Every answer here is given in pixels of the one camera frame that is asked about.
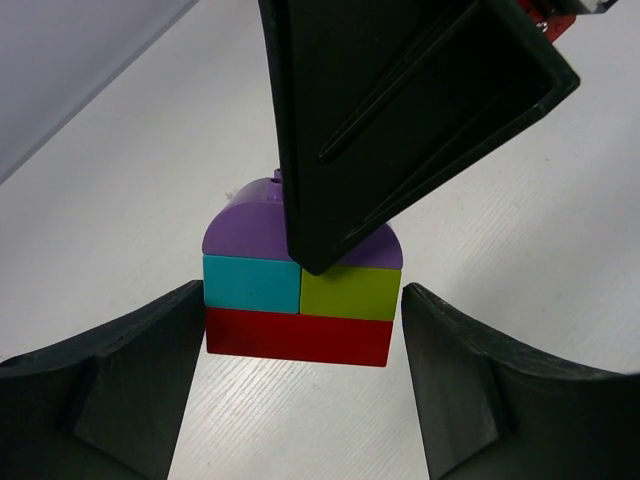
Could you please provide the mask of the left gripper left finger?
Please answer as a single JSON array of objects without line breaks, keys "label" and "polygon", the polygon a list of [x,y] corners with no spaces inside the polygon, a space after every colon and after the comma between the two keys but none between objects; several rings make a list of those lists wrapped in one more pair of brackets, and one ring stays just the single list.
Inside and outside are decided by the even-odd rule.
[{"label": "left gripper left finger", "polygon": [[4,479],[165,479],[205,328],[190,281],[1,364]]}]

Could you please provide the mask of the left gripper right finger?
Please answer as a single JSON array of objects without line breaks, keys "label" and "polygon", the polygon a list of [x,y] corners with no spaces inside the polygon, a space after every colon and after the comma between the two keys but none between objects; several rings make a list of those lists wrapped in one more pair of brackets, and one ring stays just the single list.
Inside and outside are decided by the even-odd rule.
[{"label": "left gripper right finger", "polygon": [[571,362],[423,286],[402,327],[433,479],[635,479],[639,378]]}]

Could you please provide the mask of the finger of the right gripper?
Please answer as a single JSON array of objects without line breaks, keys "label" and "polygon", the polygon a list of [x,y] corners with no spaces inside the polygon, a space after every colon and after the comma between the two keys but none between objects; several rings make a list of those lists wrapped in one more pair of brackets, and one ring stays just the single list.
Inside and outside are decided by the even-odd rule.
[{"label": "finger of the right gripper", "polygon": [[515,1],[263,1],[290,256],[324,273],[580,83]]}]

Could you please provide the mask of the multicolour lego block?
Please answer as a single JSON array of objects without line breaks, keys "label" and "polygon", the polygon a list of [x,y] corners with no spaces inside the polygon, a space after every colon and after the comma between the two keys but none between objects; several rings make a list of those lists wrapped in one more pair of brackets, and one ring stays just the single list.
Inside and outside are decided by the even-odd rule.
[{"label": "multicolour lego block", "polygon": [[403,267],[388,224],[314,276],[287,252],[280,173],[250,182],[202,241],[211,354],[387,364]]}]

